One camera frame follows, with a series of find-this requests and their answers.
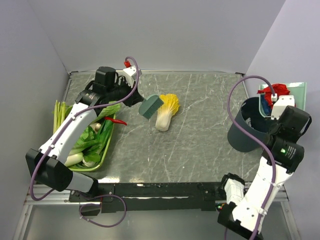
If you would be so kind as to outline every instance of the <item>white wall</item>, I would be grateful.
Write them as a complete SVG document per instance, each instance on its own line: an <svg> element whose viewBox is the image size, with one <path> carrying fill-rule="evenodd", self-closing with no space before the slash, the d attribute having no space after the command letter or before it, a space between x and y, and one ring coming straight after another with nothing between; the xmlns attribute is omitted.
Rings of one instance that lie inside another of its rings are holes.
<svg viewBox="0 0 320 240"><path fill-rule="evenodd" d="M307 82L306 111L313 121L299 144L304 159L286 183L303 240L320 239L320 1L286 0L247 74L272 83ZM248 81L253 96L259 81Z"/></svg>
<svg viewBox="0 0 320 240"><path fill-rule="evenodd" d="M285 0L28 0L68 71L248 70Z"/></svg>
<svg viewBox="0 0 320 240"><path fill-rule="evenodd" d="M52 133L67 71L27 0L0 1L0 235L12 239L28 191L25 159Z"/></svg>

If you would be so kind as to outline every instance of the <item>green basket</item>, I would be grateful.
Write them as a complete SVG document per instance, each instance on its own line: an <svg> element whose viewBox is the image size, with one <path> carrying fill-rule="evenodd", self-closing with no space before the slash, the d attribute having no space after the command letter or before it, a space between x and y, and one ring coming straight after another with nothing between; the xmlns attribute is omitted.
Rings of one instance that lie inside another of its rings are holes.
<svg viewBox="0 0 320 240"><path fill-rule="evenodd" d="M73 171L73 172L92 172L92 171L95 171L98 168L100 168L102 166L102 164L104 163L105 159L106 159L107 151L108 151L109 144L110 144L110 141L111 141L112 133L114 132L114 128L115 128L115 124L112 125L111 134L110 134L108 142L106 143L106 146L104 148L104 152L103 152L103 155L102 155L102 158L101 158L100 162L97 162L92 167L78 167L76 165L72 165L72 166L69 167L69 169L71 171Z"/></svg>
<svg viewBox="0 0 320 240"><path fill-rule="evenodd" d="M298 109L305 110L306 108L306 95L307 95L307 83L306 82L291 82L291 83L283 83L286 85L287 89L290 91L290 95L294 96L295 106ZM259 90L263 90L268 87L267 84L262 84L259 87ZM261 104L261 98L259 97L259 112L261 116L264 118L270 118L271 116L267 116L263 110Z"/></svg>

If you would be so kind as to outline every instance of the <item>red cloth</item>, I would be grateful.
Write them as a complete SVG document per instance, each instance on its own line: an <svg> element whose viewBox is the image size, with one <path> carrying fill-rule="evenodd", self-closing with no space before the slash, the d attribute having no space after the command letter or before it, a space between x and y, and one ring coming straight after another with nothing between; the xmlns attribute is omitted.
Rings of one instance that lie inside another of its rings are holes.
<svg viewBox="0 0 320 240"><path fill-rule="evenodd" d="M289 93L290 93L290 91L287 89L287 86L285 84L276 83L276 84L272 84L272 87L274 89L274 92L278 95L278 97L281 95L289 95ZM264 99L267 101L268 105L270 107L272 107L272 105L273 105L273 103L271 101L272 93L271 93L270 87L266 87L263 90L258 90L257 93L258 94L265 93Z"/></svg>

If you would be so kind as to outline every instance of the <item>red chili pepper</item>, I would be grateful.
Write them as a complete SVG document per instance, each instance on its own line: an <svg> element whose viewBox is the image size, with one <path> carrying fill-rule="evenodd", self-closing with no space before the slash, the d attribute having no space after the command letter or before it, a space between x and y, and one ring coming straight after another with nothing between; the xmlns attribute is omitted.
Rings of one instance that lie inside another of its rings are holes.
<svg viewBox="0 0 320 240"><path fill-rule="evenodd" d="M105 116L104 119L105 120L110 120L114 124L123 124L123 125L126 125L126 126L128 125L125 121L122 121L122 120L119 120L119 119L113 119L112 117Z"/></svg>

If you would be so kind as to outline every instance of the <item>gray marble table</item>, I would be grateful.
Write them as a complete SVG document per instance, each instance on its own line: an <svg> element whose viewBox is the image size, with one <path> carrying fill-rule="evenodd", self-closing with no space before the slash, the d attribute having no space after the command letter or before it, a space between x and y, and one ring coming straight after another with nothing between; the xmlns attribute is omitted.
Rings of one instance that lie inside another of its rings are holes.
<svg viewBox="0 0 320 240"><path fill-rule="evenodd" d="M95 77L94 71L70 76L66 95L73 104L79 92ZM122 105L106 159L97 171L86 173L106 182L216 182L226 173L252 181L261 150L241 153L228 143L231 121L227 96L240 75L220 72L144 72L139 91L176 94L180 109L166 132L155 129L157 114L146 120L138 114L139 104ZM234 91L231 109L235 116L246 99L242 85Z"/></svg>

